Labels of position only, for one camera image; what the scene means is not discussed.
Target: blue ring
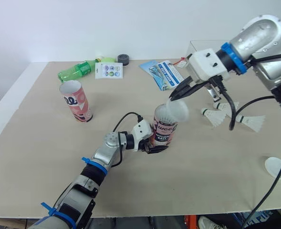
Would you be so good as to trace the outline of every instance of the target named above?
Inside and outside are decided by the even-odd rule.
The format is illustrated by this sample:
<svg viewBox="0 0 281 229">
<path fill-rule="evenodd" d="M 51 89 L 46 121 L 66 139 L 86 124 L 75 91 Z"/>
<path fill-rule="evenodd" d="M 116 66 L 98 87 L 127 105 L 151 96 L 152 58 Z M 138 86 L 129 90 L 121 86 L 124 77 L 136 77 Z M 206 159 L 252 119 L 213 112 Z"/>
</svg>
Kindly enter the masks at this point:
<svg viewBox="0 0 281 229">
<path fill-rule="evenodd" d="M 82 160 L 87 163 L 87 164 L 90 164 L 90 165 L 93 165 L 97 168 L 99 168 L 105 175 L 107 175 L 108 171 L 106 170 L 105 167 L 103 167 L 101 164 L 98 164 L 97 162 L 95 161 L 91 161 L 90 159 L 86 158 L 86 157 L 83 157 Z"/>
<path fill-rule="evenodd" d="M 231 60 L 235 63 L 235 65 L 240 70 L 241 74 L 246 73 L 247 71 L 246 67 L 244 66 L 240 58 L 236 55 L 236 53 L 231 49 L 231 45 L 228 42 L 224 43 L 221 46 L 221 50 L 226 52 L 230 56 Z"/>
<path fill-rule="evenodd" d="M 71 217 L 69 217 L 68 215 L 66 215 L 62 212 L 58 212 L 56 210 L 56 208 L 52 208 L 44 202 L 42 202 L 41 205 L 44 206 L 49 211 L 49 216 L 53 216 L 53 215 L 60 216 L 64 219 L 66 219 L 72 225 L 73 229 L 76 229 L 76 223 Z"/>
</svg>

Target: shuttlecock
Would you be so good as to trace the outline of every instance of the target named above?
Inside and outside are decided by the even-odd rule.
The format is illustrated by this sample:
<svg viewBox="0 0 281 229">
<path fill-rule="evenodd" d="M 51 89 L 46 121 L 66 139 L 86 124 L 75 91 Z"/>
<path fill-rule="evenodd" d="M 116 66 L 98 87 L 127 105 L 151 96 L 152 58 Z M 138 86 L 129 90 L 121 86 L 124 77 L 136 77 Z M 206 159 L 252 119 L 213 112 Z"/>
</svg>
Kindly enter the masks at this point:
<svg viewBox="0 0 281 229">
<path fill-rule="evenodd" d="M 253 131 L 259 132 L 263 121 L 265 119 L 265 115 L 262 116 L 242 116 L 242 115 L 238 115 L 236 117 L 236 121 L 238 123 L 243 123 L 245 125 L 247 125 L 250 129 L 252 129 Z"/>
<path fill-rule="evenodd" d="M 235 108 L 237 110 L 237 108 L 239 106 L 239 102 L 234 102 L 234 104 L 235 104 Z M 218 109 L 220 111 L 224 111 L 227 114 L 227 116 L 231 117 L 231 106 L 229 103 L 224 103 L 224 104 L 214 103 L 213 108 Z"/>
<path fill-rule="evenodd" d="M 224 111 L 211 111 L 207 108 L 203 108 L 201 114 L 206 116 L 214 127 L 220 125 L 226 116 Z"/>
</svg>

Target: black cable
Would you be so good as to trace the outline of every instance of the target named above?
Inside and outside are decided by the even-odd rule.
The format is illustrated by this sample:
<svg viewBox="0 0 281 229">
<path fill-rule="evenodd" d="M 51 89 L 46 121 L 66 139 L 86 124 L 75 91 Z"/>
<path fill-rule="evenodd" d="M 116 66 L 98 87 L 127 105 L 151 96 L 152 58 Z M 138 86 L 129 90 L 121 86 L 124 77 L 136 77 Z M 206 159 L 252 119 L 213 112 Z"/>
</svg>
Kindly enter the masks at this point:
<svg viewBox="0 0 281 229">
<path fill-rule="evenodd" d="M 269 96 L 264 96 L 264 97 L 260 97 L 260 98 L 257 98 L 257 99 L 253 99 L 251 101 L 249 101 L 248 103 L 246 103 L 245 105 L 243 105 L 235 114 L 235 117 L 233 118 L 233 115 L 232 115 L 232 111 L 231 111 L 231 122 L 230 122 L 230 130 L 233 130 L 234 127 L 235 127 L 235 123 L 236 123 L 236 117 L 238 116 L 238 114 L 244 109 L 246 108 L 247 106 L 257 102 L 257 101 L 260 101 L 260 100 L 264 100 L 264 99 L 274 99 L 275 97 L 273 95 L 269 95 Z"/>
<path fill-rule="evenodd" d="M 251 60 L 251 63 L 270 61 L 270 60 L 275 60 L 275 59 L 278 59 L 278 58 L 281 58 L 281 54 L 274 55 L 274 56 L 262 57 L 262 58 L 258 58 L 258 59 L 253 59 L 253 60 Z"/>
<path fill-rule="evenodd" d="M 265 196 L 262 198 L 262 200 L 259 202 L 259 204 L 257 204 L 257 206 L 251 211 L 251 213 L 249 214 L 249 216 L 246 218 L 246 220 L 244 221 L 244 223 L 241 226 L 241 229 L 244 229 L 246 223 L 251 219 L 251 217 L 253 216 L 253 214 L 256 212 L 256 210 L 261 206 L 261 204 L 266 200 L 266 198 L 271 194 L 271 192 L 273 191 L 273 189 L 275 188 L 279 178 L 281 176 L 281 169 L 279 170 L 278 175 L 276 176 L 270 190 L 265 194 Z"/>
<path fill-rule="evenodd" d="M 113 129 L 113 132 L 116 131 L 117 127 L 120 125 L 120 123 L 122 122 L 122 120 L 123 120 L 125 117 L 127 117 L 128 115 L 130 115 L 130 114 L 136 115 L 138 119 L 141 117 L 141 116 L 140 116 L 138 113 L 136 113 L 136 112 L 129 112 L 129 113 L 126 113 L 126 114 L 120 119 L 120 121 L 116 124 L 115 128 Z"/>
<path fill-rule="evenodd" d="M 121 145 L 121 141 L 120 141 L 120 132 L 118 132 L 118 143 L 120 145 L 120 161 L 114 165 L 112 165 L 111 167 L 116 167 L 116 166 L 119 166 L 122 162 L 122 145 Z"/>
<path fill-rule="evenodd" d="M 224 96 L 224 98 L 227 100 L 227 102 L 230 104 L 231 106 L 231 122 L 230 122 L 230 126 L 229 129 L 233 130 L 234 126 L 235 126 L 235 122 L 236 122 L 236 107 L 235 104 L 233 102 L 233 100 L 231 99 L 231 97 L 227 94 L 226 91 L 222 91 L 222 94 Z"/>
<path fill-rule="evenodd" d="M 273 95 L 270 95 L 270 96 L 264 96 L 264 97 L 260 97 L 260 98 L 257 98 L 257 99 L 253 99 L 251 101 L 249 101 L 248 103 L 246 103 L 245 105 L 243 105 L 236 113 L 236 115 L 238 115 L 245 107 L 257 102 L 257 101 L 260 101 L 260 100 L 264 100 L 264 99 L 274 99 L 275 97 Z"/>
</svg>

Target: bottle cap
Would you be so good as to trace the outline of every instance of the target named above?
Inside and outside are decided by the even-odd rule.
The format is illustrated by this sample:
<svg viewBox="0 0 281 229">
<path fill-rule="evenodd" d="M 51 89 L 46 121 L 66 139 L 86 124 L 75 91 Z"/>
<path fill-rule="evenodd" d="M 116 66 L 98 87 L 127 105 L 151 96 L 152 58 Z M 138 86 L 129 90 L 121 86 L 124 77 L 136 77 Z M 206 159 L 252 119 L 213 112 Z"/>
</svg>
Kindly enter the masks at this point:
<svg viewBox="0 0 281 229">
<path fill-rule="evenodd" d="M 129 56 L 127 54 L 118 55 L 117 62 L 122 63 L 122 66 L 126 66 L 129 64 Z"/>
<path fill-rule="evenodd" d="M 277 158 L 277 157 L 269 157 L 268 159 L 266 159 L 264 166 L 266 168 L 266 170 L 268 171 L 268 173 L 276 178 L 276 176 L 278 175 L 280 168 L 281 168 L 281 159 Z"/>
<path fill-rule="evenodd" d="M 171 115 L 177 122 L 186 122 L 189 119 L 189 109 L 182 99 L 175 101 L 168 99 L 166 108 L 169 115 Z"/>
</svg>

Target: table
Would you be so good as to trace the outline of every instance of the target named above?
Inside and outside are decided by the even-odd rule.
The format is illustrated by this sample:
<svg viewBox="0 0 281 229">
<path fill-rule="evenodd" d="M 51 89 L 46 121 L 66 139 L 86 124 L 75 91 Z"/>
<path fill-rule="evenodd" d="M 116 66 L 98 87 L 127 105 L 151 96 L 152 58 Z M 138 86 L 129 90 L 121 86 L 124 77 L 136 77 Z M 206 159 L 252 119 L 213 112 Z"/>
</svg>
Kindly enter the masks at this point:
<svg viewBox="0 0 281 229">
<path fill-rule="evenodd" d="M 45 67 L 30 90 L 32 83 L 25 86 L 28 94 L 24 99 L 20 95 L 23 101 L 0 135 L 0 218 L 45 216 L 40 203 L 53 205 L 84 168 L 81 157 L 90 157 L 125 113 L 135 111 L 152 120 L 154 109 L 171 91 L 159 91 L 138 67 L 143 62 L 131 61 L 123 80 L 95 80 L 94 75 L 80 79 L 94 113 L 88 123 L 75 121 L 59 93 L 57 73 L 75 62 L 50 62 L 26 70 L 29 77 L 24 78 L 34 81 L 36 72 Z M 179 71 L 186 77 L 184 69 Z M 244 104 L 270 94 L 252 71 L 231 76 L 225 85 L 234 101 Z M 241 124 L 229 131 L 229 118 L 212 128 L 200 114 L 203 107 L 212 108 L 206 90 L 185 101 L 191 118 L 178 125 L 169 149 L 153 155 L 125 151 L 123 163 L 100 187 L 93 217 L 248 211 L 263 197 L 274 180 L 265 171 L 264 160 L 281 158 L 277 102 L 261 101 L 243 112 L 266 115 L 261 132 L 255 133 Z M 0 104 L 6 107 L 7 102 Z M 135 123 L 135 117 L 128 117 L 119 129 L 131 130 Z M 281 208 L 281 181 L 260 209 L 271 208 Z"/>
</svg>

